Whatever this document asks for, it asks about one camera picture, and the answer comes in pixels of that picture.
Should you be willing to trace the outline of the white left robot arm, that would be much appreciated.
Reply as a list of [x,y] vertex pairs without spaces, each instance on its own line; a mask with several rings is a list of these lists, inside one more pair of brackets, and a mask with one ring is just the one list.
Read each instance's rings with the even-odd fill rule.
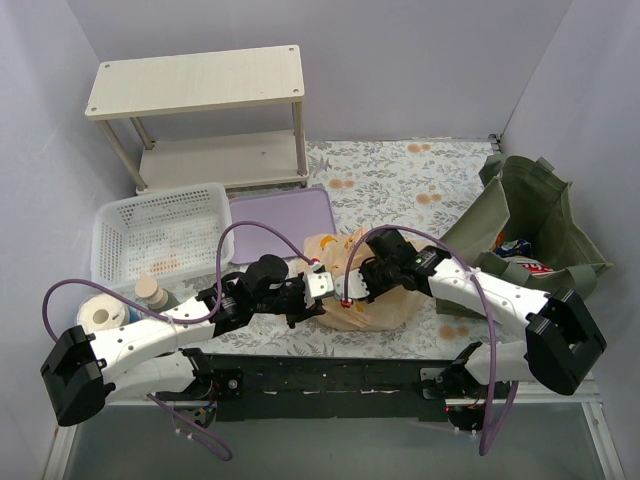
[[319,261],[290,276],[283,259],[267,254],[165,312],[96,333],[69,328],[56,336],[40,368],[56,421],[80,424],[116,398],[135,394],[183,392],[203,399],[213,386],[208,370],[184,353],[171,367],[160,365],[160,358],[240,329],[260,313],[283,315],[295,326],[323,314],[323,301],[334,292],[332,276]]

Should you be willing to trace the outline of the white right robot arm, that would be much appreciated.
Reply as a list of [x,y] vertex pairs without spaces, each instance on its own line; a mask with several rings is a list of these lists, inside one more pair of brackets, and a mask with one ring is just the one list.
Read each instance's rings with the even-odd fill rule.
[[483,314],[518,335],[515,342],[468,346],[441,373],[444,388],[475,397],[492,383],[536,381],[572,395],[606,349],[606,341],[580,295],[517,286],[463,266],[451,253],[428,245],[416,249],[396,229],[371,234],[372,252],[350,269],[344,301],[374,301],[396,287],[447,300]]

